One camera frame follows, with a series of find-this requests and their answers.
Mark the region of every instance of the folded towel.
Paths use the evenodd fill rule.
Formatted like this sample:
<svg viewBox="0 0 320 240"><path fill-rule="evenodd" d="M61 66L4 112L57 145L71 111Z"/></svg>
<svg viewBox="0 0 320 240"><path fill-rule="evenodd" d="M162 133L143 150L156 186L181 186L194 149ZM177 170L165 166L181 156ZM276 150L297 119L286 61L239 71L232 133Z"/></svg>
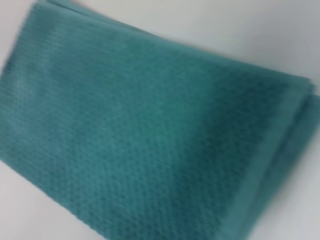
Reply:
<svg viewBox="0 0 320 240"><path fill-rule="evenodd" d="M0 159L109 240L241 240L317 127L312 89L39 1L0 81Z"/></svg>

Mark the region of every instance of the textured fabric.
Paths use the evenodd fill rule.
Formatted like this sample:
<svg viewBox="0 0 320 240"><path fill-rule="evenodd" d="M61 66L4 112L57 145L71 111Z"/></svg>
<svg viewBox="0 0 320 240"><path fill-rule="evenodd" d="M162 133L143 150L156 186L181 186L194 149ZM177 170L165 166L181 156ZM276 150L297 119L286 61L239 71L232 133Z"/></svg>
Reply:
<svg viewBox="0 0 320 240"><path fill-rule="evenodd" d="M311 92L41 1L0 81L0 159L110 240L240 240L317 126Z"/></svg>

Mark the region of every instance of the towel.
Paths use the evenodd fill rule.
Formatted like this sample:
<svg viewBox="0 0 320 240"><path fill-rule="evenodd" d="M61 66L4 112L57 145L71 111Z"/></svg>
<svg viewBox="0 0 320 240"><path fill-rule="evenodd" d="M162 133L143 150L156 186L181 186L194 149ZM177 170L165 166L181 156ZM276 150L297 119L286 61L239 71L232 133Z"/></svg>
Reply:
<svg viewBox="0 0 320 240"><path fill-rule="evenodd" d="M109 240L244 240L317 128L313 89L41 0L0 80L0 159Z"/></svg>

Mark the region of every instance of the teal towel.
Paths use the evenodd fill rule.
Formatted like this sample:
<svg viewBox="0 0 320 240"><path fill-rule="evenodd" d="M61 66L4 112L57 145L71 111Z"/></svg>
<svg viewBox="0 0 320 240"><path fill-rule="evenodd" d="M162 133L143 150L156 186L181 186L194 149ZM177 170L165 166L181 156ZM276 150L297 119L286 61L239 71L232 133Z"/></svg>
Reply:
<svg viewBox="0 0 320 240"><path fill-rule="evenodd" d="M242 240L317 127L312 90L39 1L0 81L0 159L109 240Z"/></svg>

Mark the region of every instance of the white surface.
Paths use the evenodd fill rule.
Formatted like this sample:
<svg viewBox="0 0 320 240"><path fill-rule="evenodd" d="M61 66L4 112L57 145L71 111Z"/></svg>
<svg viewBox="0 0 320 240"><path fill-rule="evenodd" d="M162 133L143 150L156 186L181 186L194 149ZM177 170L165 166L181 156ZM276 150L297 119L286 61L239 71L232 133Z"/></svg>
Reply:
<svg viewBox="0 0 320 240"><path fill-rule="evenodd" d="M9 55L31 2L0 1L0 66ZM170 39L311 78L320 87L319 0L77 2ZM320 239L319 144L320 132L250 240ZM57 239L103 238L0 163L0 240Z"/></svg>

